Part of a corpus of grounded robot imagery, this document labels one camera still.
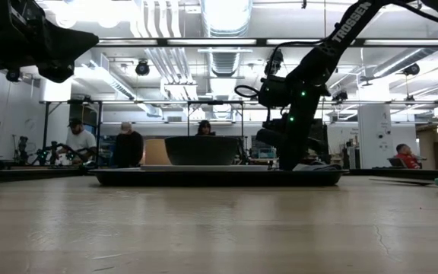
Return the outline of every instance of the table surface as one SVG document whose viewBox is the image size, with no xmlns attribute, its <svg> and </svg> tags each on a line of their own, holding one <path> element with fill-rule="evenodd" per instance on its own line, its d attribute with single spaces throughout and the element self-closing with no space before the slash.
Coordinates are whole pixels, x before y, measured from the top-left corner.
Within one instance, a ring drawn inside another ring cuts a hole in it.
<svg viewBox="0 0 438 274">
<path fill-rule="evenodd" d="M 438 187 L 0 183 L 2 273 L 438 273 Z"/>
</svg>

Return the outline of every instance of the red object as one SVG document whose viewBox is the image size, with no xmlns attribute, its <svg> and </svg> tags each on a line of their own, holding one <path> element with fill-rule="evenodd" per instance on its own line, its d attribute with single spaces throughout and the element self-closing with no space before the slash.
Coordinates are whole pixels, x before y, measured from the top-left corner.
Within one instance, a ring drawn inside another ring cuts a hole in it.
<svg viewBox="0 0 438 274">
<path fill-rule="evenodd" d="M 420 169 L 420 165 L 418 164 L 416 157 L 412 155 L 404 155 L 401 153 L 398 153 L 396 157 L 400 158 L 405 163 L 405 166 L 407 166 L 407 168 Z"/>
</svg>

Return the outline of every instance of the dark jacket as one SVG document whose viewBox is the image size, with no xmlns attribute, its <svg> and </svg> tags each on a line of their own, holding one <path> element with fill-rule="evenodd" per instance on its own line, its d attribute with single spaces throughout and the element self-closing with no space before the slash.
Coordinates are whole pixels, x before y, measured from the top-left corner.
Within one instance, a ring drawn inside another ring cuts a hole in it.
<svg viewBox="0 0 438 274">
<path fill-rule="evenodd" d="M 137 132 L 119 134 L 116 138 L 114 164 L 118 167 L 136 167 L 143 158 L 143 136 Z"/>
<path fill-rule="evenodd" d="M 216 132 L 209 132 L 209 134 L 197 133 L 195 136 L 216 136 Z"/>
</svg>

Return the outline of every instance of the robotic arm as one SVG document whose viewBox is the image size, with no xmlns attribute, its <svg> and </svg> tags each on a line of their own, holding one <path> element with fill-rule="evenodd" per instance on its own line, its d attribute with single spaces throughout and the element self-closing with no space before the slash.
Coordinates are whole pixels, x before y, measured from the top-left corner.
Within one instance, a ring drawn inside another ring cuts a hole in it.
<svg viewBox="0 0 438 274">
<path fill-rule="evenodd" d="M 330 95 L 325 83 L 337 67 L 344 51 L 385 5 L 396 4 L 421 14 L 416 8 L 406 5 L 412 1 L 358 1 L 349 7 L 341 22 L 335 25 L 334 32 L 304 56 L 286 78 L 268 73 L 267 78 L 262 79 L 262 87 L 257 91 L 261 105 L 268 109 L 290 105 L 290 112 L 284 113 L 281 119 L 270 120 L 268 115 L 263 129 L 256 136 L 258 140 L 277 148 L 280 169 L 293 170 L 303 158 L 319 99 Z M 438 0 L 422 2 L 438 11 Z"/>
<path fill-rule="evenodd" d="M 57 27 L 35 0 L 0 0 L 0 69 L 17 81 L 20 67 L 62 83 L 74 74 L 74 61 L 99 43 L 92 33 Z"/>
</svg>

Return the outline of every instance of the person in red jacket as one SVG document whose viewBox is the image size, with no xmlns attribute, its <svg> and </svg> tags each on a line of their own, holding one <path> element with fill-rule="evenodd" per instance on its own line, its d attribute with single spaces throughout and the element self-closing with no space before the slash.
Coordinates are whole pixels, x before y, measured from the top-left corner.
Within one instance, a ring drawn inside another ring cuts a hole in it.
<svg viewBox="0 0 438 274">
<path fill-rule="evenodd" d="M 420 169 L 417 156 L 411 153 L 411 149 L 406 144 L 400 144 L 396 146 L 398 154 L 395 156 L 405 163 L 405 166 L 409 169 Z"/>
</svg>

